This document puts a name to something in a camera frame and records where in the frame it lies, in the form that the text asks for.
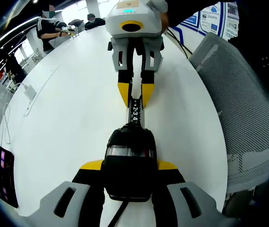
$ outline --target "gray robot arm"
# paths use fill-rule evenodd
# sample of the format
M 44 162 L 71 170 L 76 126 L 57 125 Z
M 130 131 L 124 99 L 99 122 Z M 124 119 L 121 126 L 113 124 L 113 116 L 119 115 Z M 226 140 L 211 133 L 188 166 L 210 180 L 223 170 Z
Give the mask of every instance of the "gray robot arm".
M 237 223 L 236 219 L 222 215 L 215 200 L 191 182 L 158 190 L 152 195 L 152 202 L 157 227 L 231 227 Z M 99 226 L 103 203 L 103 189 L 64 182 L 41 200 L 35 213 L 24 219 L 29 226 L 37 227 Z

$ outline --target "black cable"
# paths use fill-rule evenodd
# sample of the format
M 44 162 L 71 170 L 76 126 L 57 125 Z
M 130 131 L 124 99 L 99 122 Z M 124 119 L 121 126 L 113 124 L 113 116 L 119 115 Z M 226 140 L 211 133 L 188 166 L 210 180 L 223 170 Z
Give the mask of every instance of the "black cable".
M 169 30 L 169 28 L 167 29 L 170 33 L 168 33 L 170 36 L 172 36 L 172 38 L 174 38 L 178 43 L 179 45 L 181 46 L 181 48 L 184 50 L 184 48 L 190 53 L 192 54 L 192 52 L 186 47 L 184 46 L 183 44 L 181 44 L 181 42 L 178 40 L 178 38 L 174 35 L 174 33 L 172 31 Z
M 178 40 L 178 38 L 174 35 L 174 33 L 169 28 L 167 28 L 167 30 L 170 31 L 171 36 L 173 36 L 176 40 Z M 192 52 L 185 45 L 181 44 L 180 42 L 179 44 L 182 45 L 190 54 L 192 54 Z
M 177 37 L 172 32 L 171 32 L 171 34 L 167 32 L 167 34 L 169 34 L 174 40 L 176 40 L 178 42 L 178 44 L 180 45 L 181 49 L 183 50 L 183 52 L 185 53 L 185 55 L 186 55 L 186 57 L 188 59 L 187 53 L 184 50 L 183 45 L 181 44 L 181 42 L 177 39 Z
M 180 47 L 181 47 L 181 49 L 183 50 L 183 52 L 184 52 L 184 54 L 186 55 L 186 58 L 188 59 L 188 56 L 187 56 L 187 54 L 186 54 L 186 52 L 185 52 L 185 50 L 184 50 L 184 48 L 182 47 L 182 45 L 181 45 L 181 43 L 179 42 L 179 40 L 178 39 L 176 39 L 176 38 L 174 38 L 171 34 L 169 34 L 173 39 L 175 39 L 178 43 L 179 43 L 179 45 L 180 45 Z
M 108 225 L 108 227 L 114 227 L 117 223 L 117 221 L 119 221 L 119 218 L 121 217 L 123 211 L 125 210 L 125 208 L 127 207 L 127 205 L 129 204 L 128 201 L 123 201 L 120 208 L 117 210 L 114 218 L 111 220 L 110 224 Z

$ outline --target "gray mesh chair back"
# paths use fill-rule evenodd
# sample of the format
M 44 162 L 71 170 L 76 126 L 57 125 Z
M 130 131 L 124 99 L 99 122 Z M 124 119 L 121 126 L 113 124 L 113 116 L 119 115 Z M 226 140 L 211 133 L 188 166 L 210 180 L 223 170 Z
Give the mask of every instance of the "gray mesh chair back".
M 227 192 L 269 179 L 269 93 L 230 43 L 208 33 L 189 61 L 218 112 L 227 150 Z

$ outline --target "table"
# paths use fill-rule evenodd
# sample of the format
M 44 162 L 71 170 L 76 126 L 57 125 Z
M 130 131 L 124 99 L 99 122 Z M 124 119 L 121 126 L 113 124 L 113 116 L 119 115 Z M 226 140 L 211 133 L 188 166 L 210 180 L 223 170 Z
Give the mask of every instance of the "table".
M 163 39 L 164 59 L 144 111 L 145 127 L 155 136 L 158 159 L 174 163 L 186 181 L 204 189 L 222 210 L 227 156 L 217 112 L 190 62 Z M 81 165 L 103 159 L 111 133 L 127 122 L 109 40 L 104 26 L 81 32 L 42 59 L 23 81 L 38 92 L 32 104 L 22 86 L 15 92 L 6 110 L 11 141 L 7 143 L 2 121 L 0 145 L 15 155 L 20 215 L 37 210 L 40 199 L 71 181 Z M 136 56 L 134 97 L 140 94 L 140 71 Z M 119 206 L 106 195 L 101 226 L 109 224 Z M 151 201 L 129 204 L 117 226 L 155 226 Z

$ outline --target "black shirt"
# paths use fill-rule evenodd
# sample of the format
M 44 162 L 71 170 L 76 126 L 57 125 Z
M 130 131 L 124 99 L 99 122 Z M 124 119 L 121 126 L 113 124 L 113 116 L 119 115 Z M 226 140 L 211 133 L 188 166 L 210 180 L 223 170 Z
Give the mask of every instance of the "black shirt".
M 39 19 L 38 23 L 36 25 L 36 33 L 37 33 L 38 38 L 41 39 L 41 35 L 43 35 L 43 34 L 57 33 L 55 28 L 56 28 L 56 26 L 54 25 L 54 23 L 51 23 L 48 20 Z M 52 39 L 55 39 L 55 38 L 42 39 L 44 51 L 52 50 L 54 48 L 49 43 L 49 41 Z
M 22 70 L 22 67 L 18 64 L 14 55 L 7 58 L 5 67 L 7 72 L 11 71 L 11 73 L 14 75 L 17 75 Z
M 85 24 L 85 29 L 89 30 L 92 28 L 95 28 L 97 26 L 101 26 L 101 25 L 105 25 L 105 20 L 101 19 L 101 18 L 96 18 L 95 22 L 91 23 L 91 22 L 87 22 Z

